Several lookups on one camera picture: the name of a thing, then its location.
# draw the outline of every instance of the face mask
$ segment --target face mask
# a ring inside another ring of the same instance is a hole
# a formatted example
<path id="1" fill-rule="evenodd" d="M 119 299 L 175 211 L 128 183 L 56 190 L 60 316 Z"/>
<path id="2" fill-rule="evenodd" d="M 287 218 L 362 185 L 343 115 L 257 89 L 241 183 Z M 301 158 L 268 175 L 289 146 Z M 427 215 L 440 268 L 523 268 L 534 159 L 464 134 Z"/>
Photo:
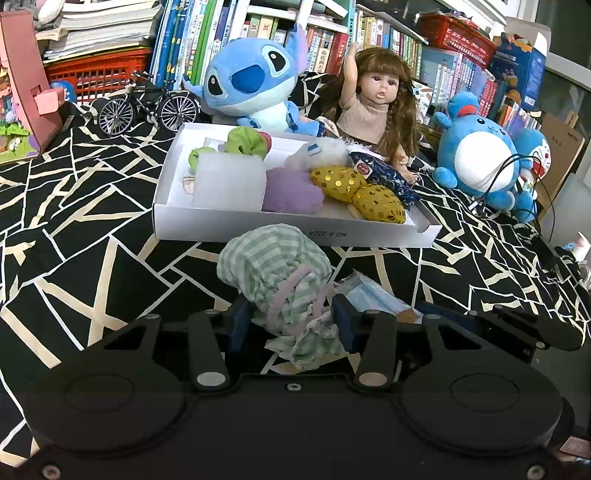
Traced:
<path id="1" fill-rule="evenodd" d="M 351 305 L 359 312 L 364 312 L 365 310 L 382 310 L 383 312 L 396 315 L 410 308 L 402 300 L 389 294 L 378 283 L 359 273 L 355 273 L 345 280 L 338 289 L 338 293 L 343 293 Z M 413 311 L 419 317 L 420 321 L 423 318 L 423 314 L 415 309 Z"/>

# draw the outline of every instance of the green striped fabric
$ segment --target green striped fabric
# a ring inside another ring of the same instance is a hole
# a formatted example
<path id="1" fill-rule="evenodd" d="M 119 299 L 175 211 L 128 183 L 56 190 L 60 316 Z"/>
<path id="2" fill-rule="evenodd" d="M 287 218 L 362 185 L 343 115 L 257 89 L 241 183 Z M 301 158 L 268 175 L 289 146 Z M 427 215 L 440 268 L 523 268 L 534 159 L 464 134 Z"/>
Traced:
<path id="1" fill-rule="evenodd" d="M 269 324 L 269 304 L 280 283 L 302 265 L 308 265 L 310 272 L 288 295 L 278 322 Z M 326 353 L 343 353 L 330 310 L 311 321 L 309 315 L 311 304 L 326 287 L 331 273 L 330 261 L 318 245 L 296 227 L 285 224 L 262 226 L 230 240 L 217 262 L 217 276 L 260 310 L 253 322 L 278 336 L 267 342 L 267 348 L 299 368 L 315 368 Z M 305 325 L 303 332 L 291 335 L 298 325 Z"/>

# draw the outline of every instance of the doll hair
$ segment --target doll hair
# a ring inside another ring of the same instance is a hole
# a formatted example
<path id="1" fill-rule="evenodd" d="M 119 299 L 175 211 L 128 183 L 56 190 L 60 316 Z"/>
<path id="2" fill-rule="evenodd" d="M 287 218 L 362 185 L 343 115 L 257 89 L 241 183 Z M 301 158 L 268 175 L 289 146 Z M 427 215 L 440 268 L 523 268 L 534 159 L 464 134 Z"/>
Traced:
<path id="1" fill-rule="evenodd" d="M 358 79 L 368 72 L 396 75 L 400 79 L 396 100 L 388 108 L 386 129 L 377 152 L 393 160 L 399 145 L 407 155 L 417 152 L 416 109 L 417 104 L 413 94 L 413 76 L 406 62 L 387 48 L 371 47 L 361 50 L 355 56 Z M 321 87 L 318 92 L 318 107 L 321 115 L 332 121 L 340 117 L 340 93 L 345 82 L 345 75 L 340 75 Z"/>

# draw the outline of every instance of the toy box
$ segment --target toy box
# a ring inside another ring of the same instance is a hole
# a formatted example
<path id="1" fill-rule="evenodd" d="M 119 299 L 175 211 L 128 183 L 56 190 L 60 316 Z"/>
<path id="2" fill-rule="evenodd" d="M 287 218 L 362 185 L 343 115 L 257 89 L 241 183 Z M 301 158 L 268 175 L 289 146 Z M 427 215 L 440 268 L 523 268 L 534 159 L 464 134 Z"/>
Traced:
<path id="1" fill-rule="evenodd" d="M 531 111 L 535 107 L 544 76 L 546 57 L 526 40 L 514 35 L 495 37 L 497 45 L 488 70 L 497 80 L 507 82 L 508 94 L 522 107 Z"/>
<path id="2" fill-rule="evenodd" d="M 356 220 L 345 202 L 331 198 L 317 215 L 273 212 L 237 212 L 193 207 L 193 198 L 183 189 L 189 172 L 189 154 L 203 146 L 206 138 L 225 142 L 230 125 L 184 124 L 178 131 L 164 160 L 156 186 L 152 219 L 156 238 L 227 242 L 263 225 L 294 225 L 319 245 L 341 247 L 423 247 L 432 245 L 441 223 L 419 201 L 406 212 L 406 223 Z M 314 137 L 277 133 L 272 137 L 265 168 L 280 167 L 285 159 Z"/>

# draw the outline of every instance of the foam block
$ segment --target foam block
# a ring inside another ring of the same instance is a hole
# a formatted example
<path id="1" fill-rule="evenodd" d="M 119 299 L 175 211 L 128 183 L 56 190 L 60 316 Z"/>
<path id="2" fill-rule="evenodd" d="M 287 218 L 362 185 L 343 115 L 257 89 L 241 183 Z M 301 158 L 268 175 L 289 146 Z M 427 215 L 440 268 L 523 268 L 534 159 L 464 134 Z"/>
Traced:
<path id="1" fill-rule="evenodd" d="M 202 153 L 195 169 L 193 206 L 260 212 L 266 186 L 267 174 L 260 157 Z"/>

